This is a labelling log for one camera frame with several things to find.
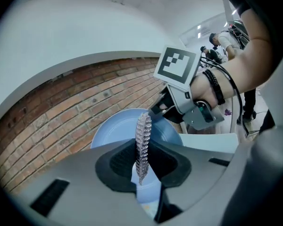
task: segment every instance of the black shoe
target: black shoe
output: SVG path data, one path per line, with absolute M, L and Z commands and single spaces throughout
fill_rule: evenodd
M 242 116 L 242 120 L 243 120 L 244 123 L 250 123 L 252 120 L 254 120 L 256 118 L 256 116 L 257 116 L 257 113 L 255 111 L 253 111 L 253 113 L 250 116 L 248 116 L 244 113 L 243 116 Z M 237 119 L 237 124 L 241 125 L 240 118 Z

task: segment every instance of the black slot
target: black slot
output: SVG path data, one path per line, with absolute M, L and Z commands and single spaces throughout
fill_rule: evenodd
M 69 182 L 67 181 L 55 179 L 30 207 L 46 217 L 67 188 L 68 184 Z
M 229 161 L 226 161 L 226 160 L 222 160 L 222 159 L 219 159 L 219 158 L 215 158 L 215 157 L 212 157 L 209 162 L 211 163 L 214 163 L 214 164 L 218 164 L 218 165 L 221 165 L 221 166 L 225 166 L 227 167 L 230 162 Z

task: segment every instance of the black cable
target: black cable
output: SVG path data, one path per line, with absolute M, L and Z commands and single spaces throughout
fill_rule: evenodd
M 214 65 L 209 64 L 209 63 L 207 63 L 206 61 L 201 60 L 202 58 L 203 58 L 203 59 L 208 59 L 209 61 L 213 62 Z M 212 59 L 209 59 L 209 58 L 206 58 L 206 57 L 202 57 L 202 56 L 201 56 L 201 57 L 200 57 L 200 61 L 203 62 L 203 63 L 206 63 L 206 64 L 208 64 L 208 65 L 210 65 L 210 66 L 215 67 L 216 69 L 218 69 L 218 70 L 220 70 L 221 72 L 225 73 L 225 74 L 229 77 L 229 82 L 230 82 L 230 84 L 231 84 L 233 90 L 236 91 L 236 95 L 237 95 L 237 97 L 238 97 L 238 101 L 239 101 L 239 105 L 240 105 L 239 118 L 240 118 L 240 121 L 241 121 L 241 123 L 242 123 L 243 129 L 246 131 L 246 134 L 248 135 L 248 134 L 249 134 L 249 131 L 247 130 L 247 128 L 246 128 L 246 126 L 245 126 L 245 124 L 244 124 L 244 122 L 243 122 L 243 119 L 242 119 L 242 108 L 243 108 L 242 99 L 241 99 L 241 96 L 240 96 L 240 92 L 239 92 L 239 90 L 238 90 L 238 88 L 237 88 L 237 86 L 236 86 L 234 80 L 232 79 L 231 75 L 229 74 L 229 72 L 228 72 L 222 65 L 220 65 L 219 63 L 217 63 L 216 61 L 214 61 L 214 60 L 212 60 Z

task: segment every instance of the white sleeve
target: white sleeve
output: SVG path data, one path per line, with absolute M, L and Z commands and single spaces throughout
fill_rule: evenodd
M 231 42 L 229 41 L 228 37 L 226 35 L 223 35 L 223 34 L 220 34 L 218 36 L 218 41 L 225 50 L 229 45 L 232 45 Z

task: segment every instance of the brick wall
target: brick wall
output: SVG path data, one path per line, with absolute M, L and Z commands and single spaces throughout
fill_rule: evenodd
M 157 58 L 107 61 L 58 76 L 0 120 L 0 184 L 18 193 L 53 163 L 89 149 L 99 125 L 125 108 L 148 108 L 164 87 Z

